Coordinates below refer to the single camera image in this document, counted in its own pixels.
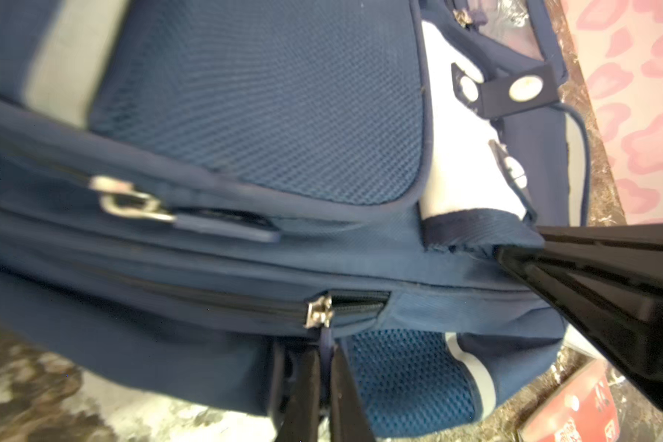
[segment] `white lining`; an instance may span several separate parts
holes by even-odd
[[[454,93],[452,63],[474,81],[478,68],[454,48],[430,22],[422,23],[432,96],[433,158],[420,199],[423,219],[472,208],[495,208],[519,219],[525,207],[496,165],[490,140],[498,134],[491,123],[462,104]]]
[[[485,420],[496,408],[496,389],[494,380],[481,361],[473,354],[461,349],[457,333],[445,333],[447,348],[452,356],[464,364],[477,384],[478,395],[481,397],[481,420]]]
[[[566,139],[567,139],[567,171],[570,184],[569,215],[570,226],[579,227],[582,221],[582,200],[585,193],[585,143],[582,131],[574,118],[567,112]]]
[[[86,128],[130,0],[64,0],[25,82],[33,111]]]

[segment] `metal zipper pull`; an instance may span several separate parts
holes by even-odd
[[[280,231],[274,225],[239,221],[235,217],[204,216],[204,214],[187,212],[170,213],[162,208],[162,202],[157,197],[149,193],[138,192],[135,190],[135,185],[129,181],[97,175],[91,178],[88,188],[101,194],[99,199],[101,209],[116,217],[153,219],[172,224],[179,230],[259,243],[280,241]],[[120,195],[134,199],[134,205],[123,205],[118,201]]]
[[[471,17],[471,14],[467,9],[455,9],[453,12],[455,13],[455,20],[463,28],[474,24],[474,19]]]
[[[332,297],[319,296],[316,301],[307,304],[307,320],[305,328],[328,327],[334,317]]]
[[[455,9],[453,12],[455,20],[463,28],[468,28],[469,26],[478,28],[479,26],[488,24],[488,16],[481,9]]]
[[[177,217],[164,210],[162,202],[149,193],[138,192],[132,182],[117,180],[104,175],[96,175],[88,183],[90,190],[101,194],[99,202],[104,212],[122,218],[154,219],[174,223]],[[122,206],[118,195],[125,195],[140,201],[140,206]]]

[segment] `mesh pocket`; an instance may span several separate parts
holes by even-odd
[[[137,0],[90,128],[274,190],[381,204],[423,155],[416,45],[405,0]]]
[[[469,383],[443,333],[367,331],[352,337],[348,350],[376,436],[421,436],[473,420]]]

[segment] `clear plastic bag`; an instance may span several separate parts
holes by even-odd
[[[525,0],[469,0],[469,9],[481,9],[488,23],[478,31],[527,57],[542,60]]]

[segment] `navy blue backpack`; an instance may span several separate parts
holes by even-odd
[[[487,417],[566,330],[492,250],[587,208],[525,3],[541,59],[466,0],[0,0],[0,321],[277,420],[310,346],[378,437]]]

